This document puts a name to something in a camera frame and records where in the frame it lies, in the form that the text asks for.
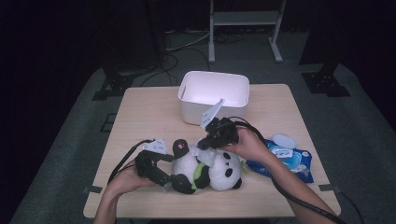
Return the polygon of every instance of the dark background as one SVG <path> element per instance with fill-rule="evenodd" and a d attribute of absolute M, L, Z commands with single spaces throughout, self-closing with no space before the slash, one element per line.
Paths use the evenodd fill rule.
<path fill-rule="evenodd" d="M 208 28 L 209 1 L 150 1 L 160 18 L 156 31 L 143 4 L 149 1 L 111 1 L 106 7 L 109 2 L 0 1 L 1 223 L 12 218 L 94 71 L 104 62 L 131 69 L 155 66 L 163 46 L 160 36 L 152 39 L 153 32 Z M 217 0 L 216 10 L 278 8 L 274 1 L 237 3 Z M 396 3 L 390 0 L 293 0 L 281 29 L 310 29 L 301 63 L 323 63 L 335 55 L 395 128 L 395 17 Z M 136 45 L 142 39 L 148 42 Z M 137 57 L 142 51 L 147 58 Z"/>

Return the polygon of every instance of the human arm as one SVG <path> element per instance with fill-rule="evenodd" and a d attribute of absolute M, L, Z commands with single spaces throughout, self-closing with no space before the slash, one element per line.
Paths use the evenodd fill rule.
<path fill-rule="evenodd" d="M 254 132 L 246 128 L 238 128 L 238 136 L 238 144 L 228 145 L 223 149 L 231 151 L 246 160 L 260 162 L 268 169 L 276 183 L 290 195 L 335 215 L 334 211 L 311 188 L 293 174 Z M 288 203 L 301 223 L 333 223 L 326 217 L 289 199 Z"/>
<path fill-rule="evenodd" d="M 155 184 L 137 174 L 134 161 L 128 162 L 124 168 L 122 168 L 121 172 L 119 172 L 107 185 L 93 223 L 113 224 L 116 220 L 117 203 L 119 202 L 120 196 L 140 187 L 148 186 L 155 186 Z"/>

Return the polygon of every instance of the wooden table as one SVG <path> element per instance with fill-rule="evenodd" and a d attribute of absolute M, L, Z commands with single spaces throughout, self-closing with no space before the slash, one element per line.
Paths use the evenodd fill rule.
<path fill-rule="evenodd" d="M 125 92 L 120 110 L 99 164 L 93 186 L 106 188 L 111 171 L 128 150 L 144 139 L 164 138 L 168 153 L 179 138 L 196 142 L 206 132 L 185 123 L 181 117 L 178 87 L 131 88 Z M 333 191 L 320 191 L 329 184 L 328 177 L 304 125 L 290 89 L 284 84 L 250 85 L 246 120 L 265 138 L 275 133 L 286 134 L 297 142 L 297 148 L 312 153 L 311 164 L 316 192 L 336 214 L 341 213 Z M 141 147 L 132 155 L 134 158 Z M 158 166 L 171 174 L 171 163 Z M 215 217 L 294 217 L 286 199 L 274 188 L 271 179 L 248 170 L 242 175 L 240 189 L 215 191 L 210 187 L 198 194 L 163 193 L 161 187 L 142 188 L 124 194 L 119 201 L 117 217 L 133 218 L 215 218 Z M 94 217 L 104 190 L 91 192 L 84 209 Z"/>

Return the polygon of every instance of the white label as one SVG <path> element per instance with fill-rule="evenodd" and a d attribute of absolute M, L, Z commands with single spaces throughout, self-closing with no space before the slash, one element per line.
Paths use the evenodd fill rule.
<path fill-rule="evenodd" d="M 163 155 L 166 155 L 167 149 L 166 149 L 166 144 L 165 140 L 163 138 L 155 140 L 153 142 L 150 142 L 148 144 L 145 144 L 143 146 L 143 149 L 147 151 L 152 151 L 152 152 L 157 152 Z"/>
<path fill-rule="evenodd" d="M 163 185 L 163 193 L 168 192 L 171 187 L 172 187 L 172 183 L 171 182 L 168 182 L 165 185 Z"/>
<path fill-rule="evenodd" d="M 224 104 L 224 99 L 220 99 L 220 101 L 210 107 L 206 112 L 202 114 L 202 119 L 201 119 L 201 128 L 204 129 L 207 124 L 212 121 L 212 119 L 218 114 L 219 110 L 221 109 L 222 105 Z"/>

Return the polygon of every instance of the panda ear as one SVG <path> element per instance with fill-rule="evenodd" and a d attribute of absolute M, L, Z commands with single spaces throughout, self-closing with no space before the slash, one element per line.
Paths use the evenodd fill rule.
<path fill-rule="evenodd" d="M 236 184 L 233 186 L 233 189 L 239 189 L 241 188 L 241 185 L 242 185 L 242 179 L 239 178 L 238 182 L 236 182 Z"/>
<path fill-rule="evenodd" d="M 188 143 L 184 139 L 177 139 L 172 146 L 172 150 L 174 152 L 175 160 L 184 157 L 190 151 Z"/>

